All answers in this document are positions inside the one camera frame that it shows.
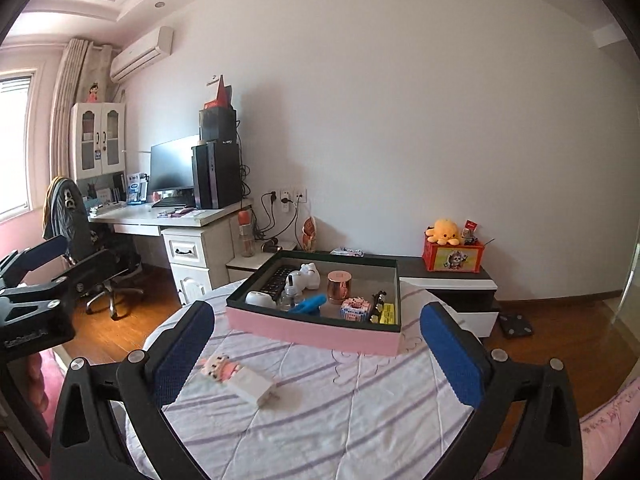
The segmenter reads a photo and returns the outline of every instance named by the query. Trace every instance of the wall socket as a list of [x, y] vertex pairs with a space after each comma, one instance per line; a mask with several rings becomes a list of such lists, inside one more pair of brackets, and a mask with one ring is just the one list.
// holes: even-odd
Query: wall socket
[[306, 187], [295, 187], [293, 189], [293, 202], [298, 203], [300, 199], [301, 204], [306, 204]]
[[280, 205], [282, 206], [282, 211], [285, 213], [289, 212], [290, 202], [283, 202], [284, 199], [292, 200], [291, 191], [289, 189], [281, 189], [280, 190]]

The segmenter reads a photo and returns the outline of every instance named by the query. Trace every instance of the white desk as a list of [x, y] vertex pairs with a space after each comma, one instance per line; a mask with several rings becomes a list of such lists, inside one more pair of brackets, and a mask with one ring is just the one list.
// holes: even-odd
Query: white desk
[[[252, 204], [252, 200], [245, 199], [242, 206]], [[196, 209], [180, 218], [158, 218], [158, 214], [163, 211], [175, 211], [175, 207], [155, 207], [151, 204], [127, 205], [120, 209], [113, 209], [101, 215], [89, 218], [89, 222], [98, 222], [102, 224], [112, 224], [116, 226], [147, 226], [156, 229], [136, 229], [125, 228], [116, 232], [127, 234], [140, 234], [146, 236], [159, 236], [160, 229], [163, 227], [204, 227], [207, 224], [215, 222], [220, 218], [230, 215], [240, 210], [241, 203], [229, 205], [224, 209]]]
[[89, 218], [89, 222], [109, 224], [117, 233], [162, 236], [180, 302], [190, 304], [229, 283], [226, 263], [236, 256], [234, 240], [238, 237], [238, 218], [233, 213], [251, 204], [252, 200], [244, 199], [224, 209], [195, 210], [180, 218], [158, 218], [158, 213], [175, 207], [129, 205]]

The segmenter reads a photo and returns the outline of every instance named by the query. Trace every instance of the white cabinet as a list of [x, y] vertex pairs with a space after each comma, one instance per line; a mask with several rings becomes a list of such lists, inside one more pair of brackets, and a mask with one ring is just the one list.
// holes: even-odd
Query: white cabinet
[[164, 229], [162, 238], [181, 304], [229, 283], [226, 263], [234, 258], [229, 218], [201, 228]]
[[78, 103], [71, 111], [72, 177], [125, 171], [124, 104]]
[[188, 305], [199, 300], [207, 292], [213, 290], [209, 269], [171, 264], [175, 288], [181, 305]]

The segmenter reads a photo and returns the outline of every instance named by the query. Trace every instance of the storage tray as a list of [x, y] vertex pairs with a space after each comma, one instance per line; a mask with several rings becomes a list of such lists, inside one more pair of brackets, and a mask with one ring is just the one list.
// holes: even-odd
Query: storage tray
[[[244, 302], [246, 295], [252, 290], [260, 290], [280, 266], [300, 268], [301, 264], [308, 263], [316, 264], [321, 283], [318, 290], [306, 290], [306, 297], [325, 294], [327, 274], [332, 270], [346, 270], [352, 276], [351, 297], [361, 296], [372, 301], [379, 290], [386, 291], [385, 303], [396, 306], [396, 324], [344, 320], [340, 317], [339, 304], [325, 303], [320, 307], [320, 316], [310, 316]], [[402, 311], [398, 263], [393, 259], [279, 251], [228, 297], [226, 306], [229, 323], [235, 330], [343, 352], [398, 354]]]

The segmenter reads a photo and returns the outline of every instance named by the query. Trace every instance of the beige curtain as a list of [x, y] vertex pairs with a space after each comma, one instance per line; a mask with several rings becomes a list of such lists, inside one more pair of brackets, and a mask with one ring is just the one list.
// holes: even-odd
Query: beige curtain
[[82, 64], [76, 102], [86, 102], [89, 97], [89, 89], [94, 84], [98, 85], [98, 102], [111, 102], [110, 90], [112, 83], [109, 78], [109, 69], [112, 58], [113, 47], [111, 45], [94, 46], [93, 41], [89, 44]]
[[89, 42], [73, 38], [65, 47], [58, 68], [51, 107], [49, 139], [50, 178], [69, 176], [69, 119], [76, 103], [78, 82]]

